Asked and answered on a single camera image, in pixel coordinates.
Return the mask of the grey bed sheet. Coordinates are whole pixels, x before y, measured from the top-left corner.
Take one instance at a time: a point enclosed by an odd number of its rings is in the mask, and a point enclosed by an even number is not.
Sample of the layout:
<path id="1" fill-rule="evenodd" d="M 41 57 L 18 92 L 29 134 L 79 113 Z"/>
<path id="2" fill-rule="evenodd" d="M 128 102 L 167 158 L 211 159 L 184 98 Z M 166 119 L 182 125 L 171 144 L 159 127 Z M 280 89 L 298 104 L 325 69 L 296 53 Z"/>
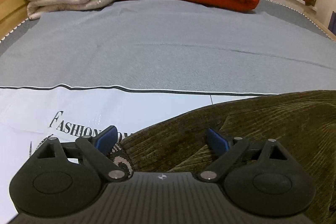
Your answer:
<path id="1" fill-rule="evenodd" d="M 240 13 L 176 0 L 28 20 L 1 42 L 3 87 L 280 94 L 335 89 L 335 42 L 261 0 Z"/>

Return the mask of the dark olive corduroy pants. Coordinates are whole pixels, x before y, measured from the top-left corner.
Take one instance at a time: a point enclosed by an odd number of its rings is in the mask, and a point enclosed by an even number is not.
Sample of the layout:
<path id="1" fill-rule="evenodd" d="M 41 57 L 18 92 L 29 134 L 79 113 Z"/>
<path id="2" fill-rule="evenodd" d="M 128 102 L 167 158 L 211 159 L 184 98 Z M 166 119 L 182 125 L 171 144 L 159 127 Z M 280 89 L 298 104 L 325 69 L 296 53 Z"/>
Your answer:
<path id="1" fill-rule="evenodd" d="M 215 159 L 205 142 L 209 128 L 254 142 L 278 140 L 315 180 L 315 199 L 306 215 L 315 223 L 335 223 L 335 91 L 206 106 L 130 135 L 114 145 L 108 158 L 129 175 L 197 173 Z"/>

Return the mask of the white printed deer mat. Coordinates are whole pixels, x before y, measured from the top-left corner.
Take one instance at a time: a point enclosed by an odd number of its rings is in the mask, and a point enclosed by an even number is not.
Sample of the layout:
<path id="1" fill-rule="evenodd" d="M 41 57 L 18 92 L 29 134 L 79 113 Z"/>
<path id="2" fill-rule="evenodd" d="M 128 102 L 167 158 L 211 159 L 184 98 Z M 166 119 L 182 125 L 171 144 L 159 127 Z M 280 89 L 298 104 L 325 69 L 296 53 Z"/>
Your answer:
<path id="1" fill-rule="evenodd" d="M 13 176 L 46 137 L 73 141 L 110 125 L 122 136 L 188 111 L 251 98 L 252 93 L 133 90 L 121 86 L 73 89 L 1 88 L 1 223 L 16 215 Z"/>

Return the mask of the purple board by wall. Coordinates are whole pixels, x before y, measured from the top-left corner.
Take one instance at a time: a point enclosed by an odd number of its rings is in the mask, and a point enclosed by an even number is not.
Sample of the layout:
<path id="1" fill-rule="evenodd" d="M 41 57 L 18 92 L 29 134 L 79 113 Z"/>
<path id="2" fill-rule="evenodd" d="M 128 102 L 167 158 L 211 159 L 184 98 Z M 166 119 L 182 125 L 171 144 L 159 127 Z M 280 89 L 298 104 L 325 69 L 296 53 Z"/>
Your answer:
<path id="1" fill-rule="evenodd" d="M 336 35 L 336 12 L 333 11 L 331 18 L 330 18 L 330 22 L 329 22 L 329 26 L 328 29 L 334 34 Z"/>

